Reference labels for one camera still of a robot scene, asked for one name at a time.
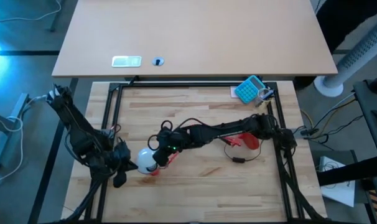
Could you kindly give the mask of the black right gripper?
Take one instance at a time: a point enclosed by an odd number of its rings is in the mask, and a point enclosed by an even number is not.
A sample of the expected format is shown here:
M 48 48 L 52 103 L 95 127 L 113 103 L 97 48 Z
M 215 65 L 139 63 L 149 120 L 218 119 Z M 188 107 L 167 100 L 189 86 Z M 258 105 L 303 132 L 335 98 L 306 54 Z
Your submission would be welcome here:
M 189 144 L 189 134 L 183 129 L 161 129 L 156 135 L 156 140 L 158 147 L 152 157 L 157 165 L 164 167 L 164 161 L 170 163 L 177 152 L 181 152 Z

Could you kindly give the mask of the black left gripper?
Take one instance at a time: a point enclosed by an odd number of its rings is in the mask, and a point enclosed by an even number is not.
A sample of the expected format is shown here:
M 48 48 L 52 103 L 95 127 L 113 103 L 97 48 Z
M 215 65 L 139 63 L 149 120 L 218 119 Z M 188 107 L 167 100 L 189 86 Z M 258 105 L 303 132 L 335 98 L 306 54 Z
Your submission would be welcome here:
M 113 169 L 116 171 L 116 176 L 113 178 L 113 186 L 120 188 L 127 181 L 126 171 L 137 170 L 138 166 L 130 161 L 131 153 L 125 141 L 117 143 L 114 147 Z

